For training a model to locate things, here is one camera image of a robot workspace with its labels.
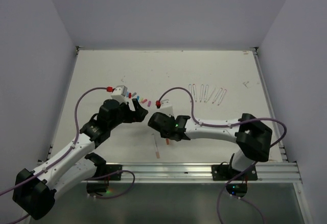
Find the peach cap pen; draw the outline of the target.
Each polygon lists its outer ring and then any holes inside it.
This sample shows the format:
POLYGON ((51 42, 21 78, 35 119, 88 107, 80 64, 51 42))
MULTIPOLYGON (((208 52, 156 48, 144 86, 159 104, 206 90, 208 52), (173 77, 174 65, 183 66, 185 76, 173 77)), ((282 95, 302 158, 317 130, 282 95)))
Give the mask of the peach cap pen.
POLYGON ((152 134, 152 137, 153 137, 153 143, 154 143, 154 149, 155 149, 156 158, 159 159, 160 158, 160 154, 159 154, 159 149, 158 149, 158 146, 157 146, 157 141, 156 141, 155 134, 152 134))

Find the light blue pen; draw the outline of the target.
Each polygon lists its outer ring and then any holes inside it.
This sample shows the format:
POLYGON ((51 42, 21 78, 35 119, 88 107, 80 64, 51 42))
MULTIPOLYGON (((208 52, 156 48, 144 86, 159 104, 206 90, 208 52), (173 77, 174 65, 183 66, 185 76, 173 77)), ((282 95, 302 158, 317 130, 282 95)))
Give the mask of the light blue pen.
POLYGON ((193 95, 193 85, 192 84, 189 84, 188 85, 188 88, 189 88, 189 92, 191 94, 191 98, 194 99, 194 95, 193 95))

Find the grey pen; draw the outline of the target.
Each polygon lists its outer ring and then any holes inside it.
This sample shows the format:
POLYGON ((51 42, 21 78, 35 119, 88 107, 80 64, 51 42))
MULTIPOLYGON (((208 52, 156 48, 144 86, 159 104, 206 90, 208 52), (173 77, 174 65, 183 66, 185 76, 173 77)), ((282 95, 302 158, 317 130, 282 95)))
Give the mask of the grey pen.
POLYGON ((201 84, 201 87, 200 87, 200 96, 199 96, 199 101, 200 102, 203 101, 203 97, 204 97, 204 85, 201 84))

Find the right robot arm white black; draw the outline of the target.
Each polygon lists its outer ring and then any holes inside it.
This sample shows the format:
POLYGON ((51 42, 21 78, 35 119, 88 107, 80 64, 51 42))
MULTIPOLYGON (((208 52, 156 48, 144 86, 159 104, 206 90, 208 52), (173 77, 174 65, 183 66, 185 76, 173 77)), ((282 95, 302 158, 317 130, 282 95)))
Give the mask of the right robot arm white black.
POLYGON ((148 126, 159 132, 162 138, 174 141, 213 139, 238 145, 240 149, 232 155, 227 168, 232 179, 240 179, 254 162, 269 160, 272 130, 248 113, 216 126, 194 121, 187 115, 174 117, 155 112, 150 117, 148 126))

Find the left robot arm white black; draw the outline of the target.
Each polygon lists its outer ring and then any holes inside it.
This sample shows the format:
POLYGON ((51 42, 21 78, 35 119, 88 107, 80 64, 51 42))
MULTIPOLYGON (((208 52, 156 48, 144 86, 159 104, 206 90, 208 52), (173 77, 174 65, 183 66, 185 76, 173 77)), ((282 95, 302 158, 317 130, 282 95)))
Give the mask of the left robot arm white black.
POLYGON ((12 199, 33 219, 43 218, 60 193, 79 182, 106 174, 105 160, 93 151, 122 123, 142 122, 148 114, 137 99, 128 102, 107 99, 64 149, 32 171, 24 168, 15 180, 12 199))

